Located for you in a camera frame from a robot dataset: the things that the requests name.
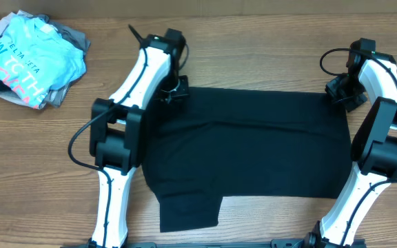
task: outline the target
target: light blue t-shirt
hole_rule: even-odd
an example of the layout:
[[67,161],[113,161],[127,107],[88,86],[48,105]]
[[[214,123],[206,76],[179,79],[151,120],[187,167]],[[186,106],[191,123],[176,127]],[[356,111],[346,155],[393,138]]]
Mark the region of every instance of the light blue t-shirt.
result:
[[85,71],[83,52],[40,18],[14,17],[0,38],[0,79],[30,107]]

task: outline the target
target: cable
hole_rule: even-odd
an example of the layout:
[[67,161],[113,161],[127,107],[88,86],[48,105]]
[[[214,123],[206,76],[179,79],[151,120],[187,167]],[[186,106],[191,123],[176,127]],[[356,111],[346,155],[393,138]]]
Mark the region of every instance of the cable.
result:
[[148,54],[146,52],[146,49],[143,49],[143,53],[145,54],[145,63],[143,64],[143,68],[141,70],[140,75],[137,77],[136,81],[133,83],[133,85],[131,86],[130,90],[128,90],[128,92],[125,94],[125,96],[123,96],[123,98],[118,101],[116,104],[114,104],[110,109],[100,113],[98,116],[94,117],[93,119],[91,119],[90,121],[88,121],[84,126],[82,126],[74,135],[73,137],[70,139],[70,142],[68,143],[68,156],[70,157],[70,159],[76,163],[77,165],[80,166],[84,166],[87,167],[89,169],[94,169],[98,172],[101,172],[102,174],[105,175],[105,177],[107,178],[107,184],[108,184],[108,200],[107,200],[107,209],[105,211],[105,220],[103,223],[103,245],[102,248],[105,248],[105,244],[107,241],[107,226],[108,226],[108,214],[110,212],[110,202],[111,202],[111,191],[112,191],[112,186],[111,186],[111,178],[110,175],[108,175],[107,172],[105,172],[103,169],[100,169],[97,166],[94,165],[88,165],[87,163],[83,163],[81,161],[78,161],[74,156],[73,156],[73,152],[72,152],[72,148],[73,148],[73,143],[75,142],[75,140],[77,139],[77,137],[83,132],[85,131],[89,126],[91,126],[91,124],[93,124],[93,122],[97,121],[99,118],[101,118],[102,116],[110,113],[112,110],[114,110],[116,107],[120,106],[128,97],[130,97],[130,94],[132,92],[132,90],[136,87],[137,83],[141,80],[143,73],[145,73],[146,67],[148,66]]
[[186,65],[187,59],[190,57],[190,47],[187,45],[187,43],[185,43],[185,47],[186,47],[186,57],[185,57],[185,60],[183,61],[182,65],[180,65],[179,70],[183,69],[183,67]]
[[[339,74],[339,73],[332,73],[332,72],[329,72],[329,71],[327,71],[327,70],[324,68],[324,66],[323,66],[323,59],[324,59],[328,54],[330,54],[330,53],[332,53],[332,52],[337,52],[337,51],[353,52],[353,53],[359,54],[359,55],[361,55],[361,56],[367,57],[368,59],[371,59],[372,61],[375,61],[380,67],[382,67],[385,71],[388,72],[388,74],[390,75],[390,77],[391,77],[391,79],[393,80],[393,82],[394,82],[394,84],[395,84],[395,86],[396,86],[396,89],[397,89],[397,78],[394,76],[393,72],[391,72],[391,70],[390,70],[387,66],[385,66],[382,62],[380,62],[378,59],[376,59],[376,58],[373,57],[372,55],[366,54],[366,53],[361,52],[361,51],[358,51],[358,50],[353,50],[353,49],[349,49],[349,48],[335,48],[335,49],[332,49],[332,50],[327,51],[326,53],[324,53],[324,54],[321,56],[321,59],[320,59],[320,67],[321,67],[321,69],[323,70],[323,72],[325,72],[325,73],[327,73],[327,74],[329,74],[329,75],[332,75],[332,76],[345,76],[345,75],[347,75],[347,73],[341,73],[341,74]],[[348,98],[341,99],[341,100],[339,100],[339,101],[337,101],[337,102],[344,101],[344,100],[346,100],[346,99],[348,99]],[[386,183],[397,183],[397,179],[396,179],[396,180],[389,180],[389,179],[387,179],[387,180],[385,180],[385,181],[382,181],[382,182],[379,182],[379,183],[375,183],[374,185],[370,186],[370,188],[365,192],[365,194],[363,195],[363,197],[361,197],[361,199],[358,201],[358,204],[355,206],[355,209],[353,210],[353,212],[352,212],[352,214],[351,214],[351,216],[350,216],[349,221],[347,221],[347,226],[346,226],[346,229],[345,229],[345,231],[344,231],[343,238],[341,239],[340,246],[344,246],[345,239],[346,239],[346,237],[347,237],[347,235],[348,235],[348,233],[349,233],[350,227],[352,226],[353,219],[354,219],[356,213],[358,212],[359,207],[362,205],[362,203],[363,203],[364,200],[366,199],[366,197],[368,197],[368,195],[369,195],[372,191],[374,191],[374,190],[376,189],[377,186],[384,185],[384,184],[386,184]]]

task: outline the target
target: gray cloth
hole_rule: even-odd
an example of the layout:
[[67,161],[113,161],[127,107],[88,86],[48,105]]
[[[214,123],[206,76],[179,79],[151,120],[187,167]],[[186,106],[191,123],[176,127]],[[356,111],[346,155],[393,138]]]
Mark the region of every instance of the gray cloth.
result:
[[[50,18],[45,14],[40,14],[38,15],[38,17],[43,19],[46,23],[53,25],[57,29],[58,33],[62,35],[62,38],[70,42],[75,48],[82,50],[84,56],[87,54],[91,42],[90,40],[86,39],[84,33],[74,30],[66,25],[57,23],[55,21],[51,21]],[[43,108],[46,103],[51,104],[53,107],[60,107],[63,100],[65,99],[65,96],[68,93],[68,90],[70,90],[70,87],[71,83],[68,83],[59,90],[50,90],[42,104],[40,104],[39,109]],[[5,96],[6,98],[10,98],[13,100],[19,99],[18,95],[11,90],[6,92],[0,91],[0,96]]]

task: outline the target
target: wooden table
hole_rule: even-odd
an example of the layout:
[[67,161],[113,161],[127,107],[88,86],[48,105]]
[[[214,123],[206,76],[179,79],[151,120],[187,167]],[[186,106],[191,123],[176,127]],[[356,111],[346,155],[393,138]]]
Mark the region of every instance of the wooden table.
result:
[[[88,72],[59,109],[43,111],[0,99],[0,247],[59,247],[86,242],[97,213],[98,177],[73,164],[66,149],[71,136],[90,118],[97,97],[122,84],[138,54],[127,24],[141,34],[182,30],[191,48],[182,73],[190,85],[244,90],[324,92],[332,79],[318,66],[332,48],[361,37],[377,40],[378,50],[397,60],[397,14],[276,15],[171,19],[62,20],[92,41]],[[345,71],[345,53],[325,61]],[[356,133],[369,104],[348,115]],[[93,163],[88,132],[75,156]],[[334,200],[290,197],[225,198],[218,227],[161,234],[159,204],[141,170],[134,177],[128,225],[130,241],[236,242],[300,238],[332,207]],[[376,201],[358,230],[369,247],[397,247],[397,185]]]

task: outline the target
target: black cable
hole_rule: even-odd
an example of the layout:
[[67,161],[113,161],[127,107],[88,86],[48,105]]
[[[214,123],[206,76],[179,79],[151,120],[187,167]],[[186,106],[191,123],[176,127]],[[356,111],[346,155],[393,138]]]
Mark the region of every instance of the black cable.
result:
[[[327,74],[329,74],[329,75],[332,75],[332,76],[345,76],[345,75],[347,75],[347,73],[338,74],[338,73],[329,72],[329,71],[327,71],[327,70],[324,68],[324,66],[323,66],[323,59],[324,59],[328,54],[330,54],[330,53],[332,53],[332,52],[337,52],[337,51],[353,52],[353,53],[359,54],[359,55],[361,55],[361,56],[365,56],[365,57],[367,57],[368,59],[371,59],[372,61],[375,61],[380,67],[382,67],[385,71],[388,72],[388,74],[390,75],[390,77],[391,77],[391,79],[393,80],[393,82],[394,82],[394,84],[395,84],[395,86],[396,86],[396,89],[397,89],[397,79],[396,79],[396,77],[394,76],[393,72],[391,72],[391,70],[390,70],[387,66],[385,66],[382,62],[380,62],[378,59],[376,59],[376,58],[373,57],[372,55],[366,54],[366,53],[361,52],[361,51],[358,51],[358,50],[353,50],[353,49],[349,49],[349,48],[336,48],[336,49],[332,49],[332,50],[327,51],[326,53],[324,53],[324,54],[321,56],[321,59],[320,59],[320,67],[321,67],[321,69],[323,70],[323,72],[325,72],[325,73],[327,73]],[[353,212],[352,212],[352,214],[351,214],[351,216],[350,216],[349,221],[347,221],[347,226],[346,226],[346,229],[345,229],[345,231],[344,231],[343,238],[341,239],[340,246],[344,246],[345,239],[346,239],[346,237],[347,237],[347,235],[348,235],[348,233],[349,233],[350,227],[352,226],[352,221],[353,221],[353,219],[354,219],[356,213],[358,212],[359,207],[362,205],[362,203],[364,202],[364,200],[366,199],[366,197],[368,197],[368,195],[369,195],[372,191],[374,191],[374,190],[376,189],[377,186],[383,185],[383,184],[386,184],[386,183],[397,183],[397,179],[396,179],[396,180],[389,180],[389,179],[387,179],[387,180],[385,180],[385,181],[382,181],[382,182],[379,182],[379,183],[375,183],[374,185],[371,185],[370,188],[365,192],[365,194],[363,195],[363,197],[361,197],[361,199],[358,201],[358,204],[355,206],[355,209],[353,210]]]
[[187,59],[190,57],[190,47],[187,45],[187,43],[185,43],[185,47],[186,47],[186,57],[185,57],[185,60],[183,61],[182,65],[180,65],[179,70],[183,69],[183,67],[186,65]]
[[137,83],[141,80],[143,73],[145,73],[146,67],[148,66],[148,55],[146,52],[146,49],[143,49],[143,53],[145,54],[145,63],[143,64],[143,68],[141,70],[140,75],[137,77],[136,81],[133,83],[133,85],[131,86],[130,90],[128,90],[128,92],[125,94],[125,96],[123,96],[123,98],[118,101],[116,104],[114,104],[110,109],[100,113],[98,116],[94,117],[93,119],[91,119],[90,121],[88,121],[84,126],[82,126],[74,135],[73,137],[70,139],[70,142],[68,143],[68,156],[70,157],[70,159],[76,163],[77,165],[80,166],[84,166],[87,167],[89,169],[94,169],[98,172],[101,172],[102,174],[105,175],[105,177],[107,178],[107,184],[108,184],[108,200],[107,200],[107,209],[105,211],[105,220],[103,223],[103,245],[102,248],[105,248],[105,244],[106,244],[106,240],[107,240],[107,226],[108,226],[108,214],[110,212],[110,202],[111,202],[111,191],[112,191],[112,186],[111,186],[111,178],[110,175],[108,175],[108,173],[106,173],[103,169],[100,169],[97,166],[94,165],[89,165],[87,163],[83,163],[81,161],[78,161],[74,156],[73,156],[73,152],[72,152],[72,148],[73,148],[73,143],[75,142],[75,140],[77,139],[77,137],[84,131],[86,130],[89,126],[91,126],[91,124],[93,124],[93,122],[97,121],[99,118],[101,118],[102,116],[110,113],[112,110],[114,110],[116,107],[120,106],[128,97],[130,97],[130,94],[132,92],[132,90],[136,87]]

